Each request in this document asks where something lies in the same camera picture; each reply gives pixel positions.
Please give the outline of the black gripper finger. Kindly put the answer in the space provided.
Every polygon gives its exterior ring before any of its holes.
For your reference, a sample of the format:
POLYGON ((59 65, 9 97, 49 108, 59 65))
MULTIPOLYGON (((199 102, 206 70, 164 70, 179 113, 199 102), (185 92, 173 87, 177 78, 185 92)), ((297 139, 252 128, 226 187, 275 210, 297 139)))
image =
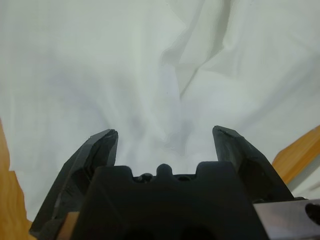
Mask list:
POLYGON ((29 229, 30 235, 48 239, 45 226, 57 226, 69 212, 80 210, 95 170, 115 164, 118 138, 114 129, 92 135, 65 162, 29 229))
POLYGON ((267 158, 238 132, 216 125, 212 135, 218 161, 232 163, 254 204, 295 199, 267 158))

